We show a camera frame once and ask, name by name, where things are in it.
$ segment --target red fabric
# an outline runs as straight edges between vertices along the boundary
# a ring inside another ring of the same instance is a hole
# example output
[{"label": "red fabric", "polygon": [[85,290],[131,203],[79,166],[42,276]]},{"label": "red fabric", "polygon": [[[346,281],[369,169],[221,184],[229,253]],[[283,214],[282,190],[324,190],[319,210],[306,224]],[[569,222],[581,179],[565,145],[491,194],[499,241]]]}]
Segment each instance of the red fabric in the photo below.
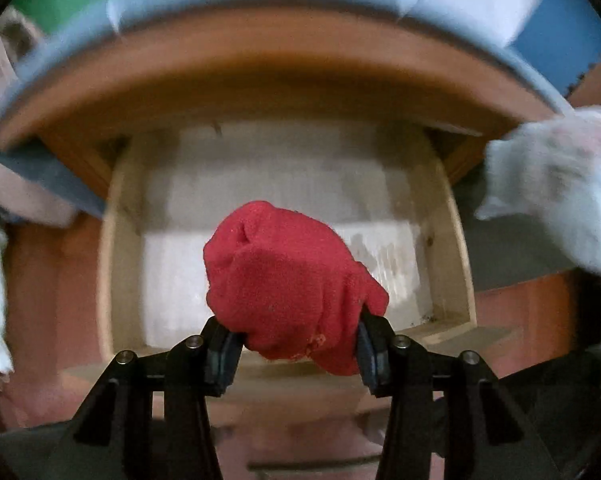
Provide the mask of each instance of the red fabric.
[{"label": "red fabric", "polygon": [[389,296],[326,224],[268,202],[250,202],[203,250],[207,303],[247,348],[267,359],[311,357],[336,375],[358,372],[363,304],[385,314]]}]

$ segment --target screw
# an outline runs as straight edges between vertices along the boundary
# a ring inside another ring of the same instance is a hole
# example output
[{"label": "screw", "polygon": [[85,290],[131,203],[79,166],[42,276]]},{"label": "screw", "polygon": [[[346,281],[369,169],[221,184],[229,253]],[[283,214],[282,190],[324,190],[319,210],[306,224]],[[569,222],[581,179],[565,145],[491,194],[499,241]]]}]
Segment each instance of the screw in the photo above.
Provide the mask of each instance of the screw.
[{"label": "screw", "polygon": [[463,352],[462,360],[468,365],[477,365],[480,362],[480,355],[475,353],[473,350]]},{"label": "screw", "polygon": [[396,348],[400,348],[401,350],[405,350],[409,348],[411,345],[411,339],[406,335],[397,334],[394,336],[394,346]]},{"label": "screw", "polygon": [[205,339],[202,338],[202,335],[190,335],[184,340],[184,345],[190,350],[200,348],[203,343],[205,343]]},{"label": "screw", "polygon": [[116,362],[119,365],[126,365],[127,363],[131,363],[135,357],[136,354],[131,350],[123,350],[116,354]]}]

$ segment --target blue surface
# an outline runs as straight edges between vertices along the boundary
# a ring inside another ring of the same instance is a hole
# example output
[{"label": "blue surface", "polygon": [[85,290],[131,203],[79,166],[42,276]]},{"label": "blue surface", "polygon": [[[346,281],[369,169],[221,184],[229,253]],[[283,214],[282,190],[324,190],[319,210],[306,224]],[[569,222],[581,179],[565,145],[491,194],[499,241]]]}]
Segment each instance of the blue surface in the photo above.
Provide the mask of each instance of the blue surface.
[{"label": "blue surface", "polygon": [[542,0],[513,43],[560,93],[601,59],[601,19],[587,0]]}]

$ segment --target red knit hat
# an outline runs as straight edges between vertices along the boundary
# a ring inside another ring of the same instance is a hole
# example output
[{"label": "red knit hat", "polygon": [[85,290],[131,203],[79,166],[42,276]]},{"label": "red knit hat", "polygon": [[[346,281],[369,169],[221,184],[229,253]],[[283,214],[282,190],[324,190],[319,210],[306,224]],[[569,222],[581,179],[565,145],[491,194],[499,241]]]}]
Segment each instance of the red knit hat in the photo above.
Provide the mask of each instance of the red knit hat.
[{"label": "red knit hat", "polygon": [[353,375],[360,311],[385,314],[389,295],[326,224],[268,202],[225,218],[203,250],[207,304],[267,359],[308,356]]}]

